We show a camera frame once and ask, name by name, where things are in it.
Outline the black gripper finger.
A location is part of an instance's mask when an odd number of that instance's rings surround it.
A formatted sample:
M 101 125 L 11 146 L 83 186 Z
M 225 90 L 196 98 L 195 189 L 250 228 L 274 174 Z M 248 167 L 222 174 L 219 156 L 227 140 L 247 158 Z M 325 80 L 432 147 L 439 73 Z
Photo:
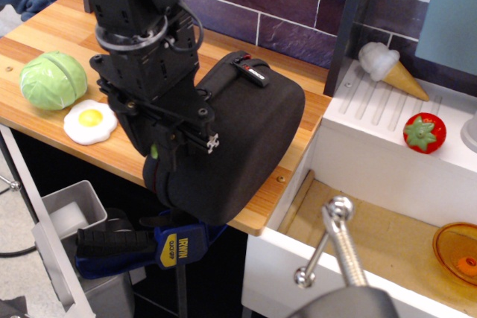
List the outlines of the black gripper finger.
M 160 133 L 156 140 L 158 159 L 168 172 L 175 172 L 186 157 L 186 140 L 179 130 Z
M 117 112 L 116 117 L 134 148 L 141 155 L 150 156 L 157 121 L 142 109 Z

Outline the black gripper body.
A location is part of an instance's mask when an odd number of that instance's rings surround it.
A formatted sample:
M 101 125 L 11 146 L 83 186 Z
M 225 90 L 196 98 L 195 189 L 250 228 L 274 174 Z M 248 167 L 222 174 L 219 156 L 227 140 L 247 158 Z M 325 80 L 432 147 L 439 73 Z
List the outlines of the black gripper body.
M 178 49 L 171 37 L 159 34 L 95 35 L 106 54 L 94 56 L 90 65 L 115 113 L 142 109 L 151 115 L 157 121 L 155 144 L 160 133 L 179 130 L 186 145 L 206 153 L 218 146 L 218 134 L 211 128 L 214 110 L 194 85 L 199 65 L 192 35 Z

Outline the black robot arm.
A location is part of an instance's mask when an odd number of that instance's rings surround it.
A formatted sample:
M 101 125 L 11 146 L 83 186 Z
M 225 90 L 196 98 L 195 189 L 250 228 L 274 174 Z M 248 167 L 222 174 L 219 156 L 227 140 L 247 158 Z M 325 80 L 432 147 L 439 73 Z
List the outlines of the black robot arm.
M 218 143 L 195 88 L 203 28 L 183 0 L 87 0 L 95 14 L 100 90 L 133 146 L 175 171 L 179 155 Z

